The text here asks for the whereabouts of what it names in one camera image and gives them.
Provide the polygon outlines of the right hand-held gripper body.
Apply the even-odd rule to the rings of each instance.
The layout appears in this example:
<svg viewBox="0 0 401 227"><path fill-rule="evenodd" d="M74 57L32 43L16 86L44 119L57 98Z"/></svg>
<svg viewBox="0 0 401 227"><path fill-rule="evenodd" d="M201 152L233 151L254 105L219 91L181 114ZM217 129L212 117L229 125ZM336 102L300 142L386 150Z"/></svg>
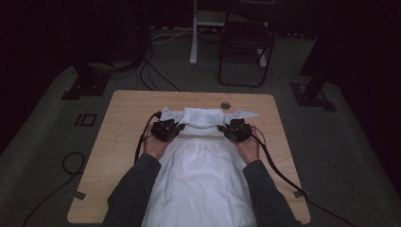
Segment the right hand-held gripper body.
<svg viewBox="0 0 401 227"><path fill-rule="evenodd" d="M252 135L252 130L251 126L245 122L245 119L256 116L258 116L258 113L249 111L227 113L224 120L224 135L237 143L247 140Z"/></svg>

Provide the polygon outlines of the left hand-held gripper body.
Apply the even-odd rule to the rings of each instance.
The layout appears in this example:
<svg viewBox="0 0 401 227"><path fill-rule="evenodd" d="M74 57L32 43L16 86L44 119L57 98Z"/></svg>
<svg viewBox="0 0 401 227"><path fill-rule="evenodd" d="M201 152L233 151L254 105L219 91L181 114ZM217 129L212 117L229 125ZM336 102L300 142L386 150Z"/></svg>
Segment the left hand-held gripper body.
<svg viewBox="0 0 401 227"><path fill-rule="evenodd" d="M176 131L177 125L181 124L183 119L183 111L171 111L164 107L157 113L158 121L155 122L151 129L151 134L161 141L170 141L179 135Z"/></svg>

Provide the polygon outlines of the white skirt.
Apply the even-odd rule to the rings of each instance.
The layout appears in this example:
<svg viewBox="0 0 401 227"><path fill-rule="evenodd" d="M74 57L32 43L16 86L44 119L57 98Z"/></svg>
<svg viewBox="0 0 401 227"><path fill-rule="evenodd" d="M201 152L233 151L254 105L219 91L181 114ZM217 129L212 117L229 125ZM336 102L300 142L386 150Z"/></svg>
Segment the white skirt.
<svg viewBox="0 0 401 227"><path fill-rule="evenodd" d="M185 108L185 128L161 159L142 227L256 227L233 140L219 109Z"/></svg>

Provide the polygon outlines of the person's left hand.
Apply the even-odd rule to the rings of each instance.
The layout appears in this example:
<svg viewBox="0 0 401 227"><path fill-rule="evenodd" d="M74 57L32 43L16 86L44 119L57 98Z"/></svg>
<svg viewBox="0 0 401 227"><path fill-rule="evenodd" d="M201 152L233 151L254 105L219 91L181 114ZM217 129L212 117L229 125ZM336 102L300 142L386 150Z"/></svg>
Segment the person's left hand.
<svg viewBox="0 0 401 227"><path fill-rule="evenodd" d="M144 153L160 160L166 152L167 146L171 141L161 141L154 137L150 131L146 134L146 140L144 141Z"/></svg>

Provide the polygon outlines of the person's right hand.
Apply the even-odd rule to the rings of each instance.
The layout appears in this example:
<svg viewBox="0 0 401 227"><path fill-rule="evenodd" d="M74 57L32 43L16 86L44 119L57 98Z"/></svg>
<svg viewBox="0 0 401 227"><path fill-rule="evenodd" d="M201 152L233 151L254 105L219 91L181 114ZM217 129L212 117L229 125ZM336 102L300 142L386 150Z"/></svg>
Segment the person's right hand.
<svg viewBox="0 0 401 227"><path fill-rule="evenodd" d="M248 139L243 142L233 141L240 157L246 165L259 159L259 142L257 141L256 128L251 126L251 129L252 135Z"/></svg>

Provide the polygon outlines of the black stand base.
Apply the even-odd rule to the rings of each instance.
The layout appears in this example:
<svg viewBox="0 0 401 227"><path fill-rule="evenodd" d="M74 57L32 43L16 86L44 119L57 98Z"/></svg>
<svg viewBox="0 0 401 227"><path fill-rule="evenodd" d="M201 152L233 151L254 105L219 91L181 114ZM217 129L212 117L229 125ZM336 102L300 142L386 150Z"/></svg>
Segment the black stand base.
<svg viewBox="0 0 401 227"><path fill-rule="evenodd" d="M61 100L79 100L82 96L103 96L110 79L109 73L97 72L87 63L74 64L77 78L69 91L61 96Z"/></svg>
<svg viewBox="0 0 401 227"><path fill-rule="evenodd" d="M304 107L320 107L327 112L335 112L334 103L323 91L325 78L313 77L309 83L291 82L290 87L297 104Z"/></svg>

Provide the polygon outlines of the white metal stand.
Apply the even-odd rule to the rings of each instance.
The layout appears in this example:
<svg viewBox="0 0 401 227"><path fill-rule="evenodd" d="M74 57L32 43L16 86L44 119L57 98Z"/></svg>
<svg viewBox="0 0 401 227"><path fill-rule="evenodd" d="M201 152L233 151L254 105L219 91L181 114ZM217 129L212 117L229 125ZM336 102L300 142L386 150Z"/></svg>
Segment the white metal stand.
<svg viewBox="0 0 401 227"><path fill-rule="evenodd" d="M192 44L190 51L189 64L195 66L198 62L198 26L224 26L226 13L210 9L198 9L198 0L193 0L192 13Z"/></svg>

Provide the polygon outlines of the black folding chair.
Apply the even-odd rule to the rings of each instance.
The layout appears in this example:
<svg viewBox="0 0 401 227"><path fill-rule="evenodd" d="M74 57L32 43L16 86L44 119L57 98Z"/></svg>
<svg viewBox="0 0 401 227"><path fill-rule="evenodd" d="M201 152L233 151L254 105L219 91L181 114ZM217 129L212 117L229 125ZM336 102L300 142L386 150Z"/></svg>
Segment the black folding chair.
<svg viewBox="0 0 401 227"><path fill-rule="evenodd" d="M228 12L226 14L218 56L218 81L221 84L240 87L260 87L266 81L277 30L282 24L282 16L283 13L266 13L259 16L255 13L246 15L239 12ZM222 68L226 46L238 49L253 49L257 55L257 61L260 61L265 56L266 50L269 50L263 76L256 84L230 82L224 79Z"/></svg>

